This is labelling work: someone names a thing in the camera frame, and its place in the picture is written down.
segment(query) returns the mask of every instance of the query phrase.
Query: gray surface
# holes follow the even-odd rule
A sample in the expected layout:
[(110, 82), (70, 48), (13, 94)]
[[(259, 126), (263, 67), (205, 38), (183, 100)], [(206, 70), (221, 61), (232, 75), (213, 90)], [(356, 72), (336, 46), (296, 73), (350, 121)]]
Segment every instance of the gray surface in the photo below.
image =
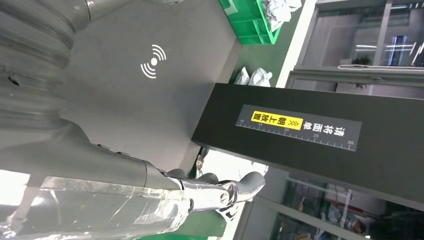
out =
[[(156, 79), (140, 68), (152, 58), (152, 44), (167, 54)], [(134, 1), (76, 39), (62, 89), (69, 99), (63, 117), (112, 151), (166, 171), (190, 169), (199, 149), (190, 138), (214, 82), (230, 77), (224, 64), (231, 69), (239, 53), (218, 0)]]

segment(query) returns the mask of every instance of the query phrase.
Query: white cable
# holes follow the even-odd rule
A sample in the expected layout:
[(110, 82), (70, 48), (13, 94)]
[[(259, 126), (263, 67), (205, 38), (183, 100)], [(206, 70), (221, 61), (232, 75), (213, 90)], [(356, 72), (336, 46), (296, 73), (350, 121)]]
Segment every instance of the white cable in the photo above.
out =
[(412, 71), (424, 72), (424, 68), (417, 66), (369, 66), (360, 64), (343, 64), (338, 65), (341, 70), (356, 70), (356, 71)]

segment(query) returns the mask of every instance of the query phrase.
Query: green floor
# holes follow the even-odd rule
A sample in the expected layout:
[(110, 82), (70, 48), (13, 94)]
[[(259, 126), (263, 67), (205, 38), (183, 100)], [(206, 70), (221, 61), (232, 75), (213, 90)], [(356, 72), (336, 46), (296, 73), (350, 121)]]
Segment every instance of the green floor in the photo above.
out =
[(249, 75), (256, 69), (263, 68), (267, 72), (272, 73), (270, 84), (272, 87), (276, 86), (301, 11), (302, 8), (292, 12), (291, 20), (282, 25), (277, 42), (274, 45), (243, 45), (242, 54), (235, 65), (230, 83), (234, 82), (243, 67), (246, 67)]

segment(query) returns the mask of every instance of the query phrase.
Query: yellow label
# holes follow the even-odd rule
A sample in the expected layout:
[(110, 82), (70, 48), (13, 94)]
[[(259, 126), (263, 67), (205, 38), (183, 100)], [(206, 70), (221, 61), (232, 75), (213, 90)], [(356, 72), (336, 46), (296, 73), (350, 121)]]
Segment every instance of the yellow label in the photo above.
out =
[(303, 118), (298, 117), (279, 115), (263, 111), (254, 111), (251, 121), (282, 128), (300, 130), (304, 120)]

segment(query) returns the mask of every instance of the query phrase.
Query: white plastic bag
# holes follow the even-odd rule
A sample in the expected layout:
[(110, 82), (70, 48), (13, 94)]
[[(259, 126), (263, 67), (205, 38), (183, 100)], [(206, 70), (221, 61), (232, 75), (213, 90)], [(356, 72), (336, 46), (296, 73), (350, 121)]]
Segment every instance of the white plastic bag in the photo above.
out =
[(262, 0), (262, 4), (273, 32), (284, 22), (289, 22), (292, 12), (302, 7), (301, 0)]
[(240, 73), (238, 73), (234, 84), (247, 85), (249, 80), (250, 80), (250, 77), (249, 77), (248, 71), (246, 71), (246, 67), (243, 67)]
[(263, 68), (258, 68), (252, 74), (249, 85), (261, 86), (261, 87), (271, 87), (270, 79), (273, 77), (272, 72), (267, 72)]

